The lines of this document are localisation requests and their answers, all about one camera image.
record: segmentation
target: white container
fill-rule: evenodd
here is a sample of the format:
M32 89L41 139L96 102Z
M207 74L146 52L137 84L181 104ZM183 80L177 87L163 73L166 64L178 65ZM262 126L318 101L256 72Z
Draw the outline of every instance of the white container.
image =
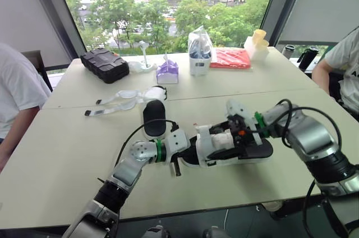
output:
M266 40L260 40L257 44L254 44L252 37L247 37L244 44L244 48L252 61L264 61L269 54L267 46L268 42Z
M211 64L211 58L191 58L190 74L194 76L206 75Z

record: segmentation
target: black cable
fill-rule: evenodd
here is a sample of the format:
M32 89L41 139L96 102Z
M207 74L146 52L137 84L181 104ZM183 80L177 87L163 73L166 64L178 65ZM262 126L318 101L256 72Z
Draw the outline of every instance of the black cable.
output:
M303 221L304 229L305 229L305 231L307 232L309 238L314 238L313 234L312 234L312 233L310 232L310 230L309 230L309 226L308 226L308 223L307 223L308 202L309 202L310 194L311 194L312 191L313 191L314 185L315 185L315 180L313 180L312 184L310 185L310 187L309 187L309 189L308 189L308 192L307 192L307 195L305 196L305 199L304 199L304 204L303 204L303 217L302 217L302 221Z
M287 131L288 131L289 125L290 125L291 120L292 120L293 105L292 105L292 102L289 99L282 99L280 102L277 103L277 105L281 104L282 102L287 102L288 103L288 118L287 118L287 122L286 122L286 124L284 126L284 129L283 129L283 132L282 132L282 143L286 147L292 148L292 146L287 143L286 136L287 136Z
M333 125L334 129L335 129L335 132L337 133L337 138L338 138L338 146L339 146L339 150L341 150L342 148L342 134L340 133L340 130L338 128L338 125L335 123L335 121L328 115L326 114L325 112L319 110L319 109L316 109L316 108L312 108L312 107L296 107L296 108L293 108L292 106L292 103L290 100L288 99L282 99L278 104L281 104L283 102L287 102L288 103L288 110L283 112L277 119L275 119L270 125L267 125L259 130L248 130L248 129L245 129L246 132L248 133L261 133L261 132L264 132L264 131L268 131L270 130L279 120L281 120L284 116L288 115L288 118L287 118L287 122L284 126L284 129L282 131L282 134L281 134L281 137L282 137L282 142L285 146L287 147L291 147L289 144L287 144L286 142L286 135L287 135L287 131L288 131L288 127L291 123L291 119L292 119L292 115L293 115L293 112L294 111L299 111L299 110L311 110L311 111L315 111L317 113L320 113L321 115L325 116ZM305 231L307 232L308 234L308 237L309 238L314 238L314 236L312 235L310 229L309 229L309 226L308 226L308 223L307 223L307 209L308 209L308 202L309 202L309 198L310 198L310 195L313 191L313 188L315 186L315 180L313 180L312 184L310 185L309 189L308 189L308 192L307 192L307 195L304 199L304 204L303 204L303 218L302 218L302 221L303 221L303 225L304 225L304 229Z
M317 113L320 113L321 115L325 116L333 125L335 132L337 133L337 137L338 137L338 146L339 149L342 148L342 134L340 133L340 130L337 126L337 124L334 122L334 120L325 112L316 109L316 108L312 108L312 107L296 107L292 109L292 112L294 111L299 111L299 110L311 110L311 111L315 111ZM289 110L283 112L277 119L275 119L270 125L267 125L265 127L262 127L259 130L249 130L249 129L244 129L244 131L246 133L262 133L264 131L268 131L270 130L279 120L281 120L284 116L286 116L289 113Z
M121 150L119 151L119 154L118 154L118 157L116 159L116 164L115 166L117 165L117 163L119 162L119 159L122 155L122 152L123 150L125 149L128 141L130 141L130 139L136 134L136 132L138 132L141 128L143 128L144 126L152 123L152 122L155 122L155 121L165 121L165 122L169 122L169 123L172 123L172 130L176 130L178 129L178 125L176 122L172 121L172 120L169 120L169 119L163 119L163 118L159 118L159 119L152 119L152 120L149 120L147 121L146 123L143 123L141 126L139 126L138 128L136 128L130 135L129 137L126 139L126 141L123 143L122 147L121 147ZM116 231L114 233L114 236L115 238L117 237L117 233L118 233L118 225L119 225L119 212L120 210L118 210L118 213L117 213L117 224L116 224Z
M143 123L141 126L139 126L137 129L135 129L130 135L129 137L126 139L126 141L123 143L122 147L121 147L121 150L119 151L119 154L118 154L118 157L116 159L116 163L115 163L115 166L117 165L117 163L119 162L119 158L121 157L122 155L122 152L123 150L125 149L128 141L130 141L130 139L136 134L136 132L138 132L141 128L143 128L144 126L152 123L152 122L155 122L155 121L165 121L165 122L169 122L169 123L172 123L172 127L174 128L178 128L177 126L177 123L172 121L172 120L169 120L169 119L163 119L163 118L159 118L159 119L152 119L150 121L147 121L146 123Z

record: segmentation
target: human arm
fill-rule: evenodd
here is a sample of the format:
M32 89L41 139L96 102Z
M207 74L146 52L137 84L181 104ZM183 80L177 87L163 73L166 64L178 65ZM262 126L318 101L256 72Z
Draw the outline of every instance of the human arm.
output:
M325 59L322 59L318 65L315 66L312 72L312 79L329 95L329 73L333 71L333 68L327 63Z
M16 116L10 131L6 135L4 141L0 144L0 173L4 169L6 162L17 144L20 142L38 111L39 107L36 106L24 109Z

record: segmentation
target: window frame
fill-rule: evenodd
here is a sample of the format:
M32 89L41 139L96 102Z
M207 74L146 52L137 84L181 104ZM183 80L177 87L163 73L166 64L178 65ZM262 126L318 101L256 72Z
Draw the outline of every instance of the window frame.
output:
M68 9L66 0L40 1L65 50L69 53L69 57L74 59L86 52L86 47ZM279 36L288 20L295 1L269 0L260 28L266 30L266 39L271 46L276 46L278 43L283 44L283 42L278 42ZM51 67L51 69L63 68L64 66L58 65Z

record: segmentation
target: floor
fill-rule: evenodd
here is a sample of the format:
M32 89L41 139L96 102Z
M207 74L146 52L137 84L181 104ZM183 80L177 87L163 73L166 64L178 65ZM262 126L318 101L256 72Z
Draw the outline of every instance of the floor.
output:
M124 222L119 226L118 238L141 238L145 231L158 224L167 228L172 238L201 238L204 229L210 226L223 228L226 210L216 210L147 219L136 222ZM322 207L313 207L308 212L309 227L314 237L337 238L325 216ZM293 214L280 221L275 221L262 206L233 208L228 212L226 230L232 238L303 238L307 237L301 213ZM55 238L60 236L30 233L27 230L12 230L0 238Z

